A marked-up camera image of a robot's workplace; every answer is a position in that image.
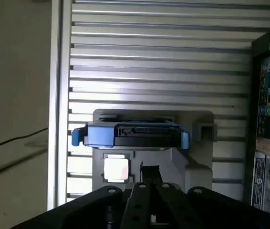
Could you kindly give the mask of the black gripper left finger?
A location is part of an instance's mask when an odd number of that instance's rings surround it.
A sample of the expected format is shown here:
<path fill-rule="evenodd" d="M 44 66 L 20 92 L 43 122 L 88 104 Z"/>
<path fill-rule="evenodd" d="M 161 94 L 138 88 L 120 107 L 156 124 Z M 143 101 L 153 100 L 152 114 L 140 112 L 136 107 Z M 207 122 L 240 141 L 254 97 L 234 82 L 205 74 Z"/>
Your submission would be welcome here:
<path fill-rule="evenodd" d="M 149 225 L 150 167 L 125 190 L 105 186 L 15 226 L 16 229 L 130 229 Z"/>

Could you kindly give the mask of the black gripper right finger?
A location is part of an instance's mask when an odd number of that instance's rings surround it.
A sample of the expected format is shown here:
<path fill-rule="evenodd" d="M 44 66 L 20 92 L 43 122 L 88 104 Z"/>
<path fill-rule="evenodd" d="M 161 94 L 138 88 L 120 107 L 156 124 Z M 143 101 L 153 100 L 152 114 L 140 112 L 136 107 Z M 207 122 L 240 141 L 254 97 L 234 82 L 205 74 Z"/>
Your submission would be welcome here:
<path fill-rule="evenodd" d="M 159 166 L 150 167 L 150 178 L 174 229 L 270 229 L 270 213 L 204 187 L 187 193 L 162 180 Z"/>

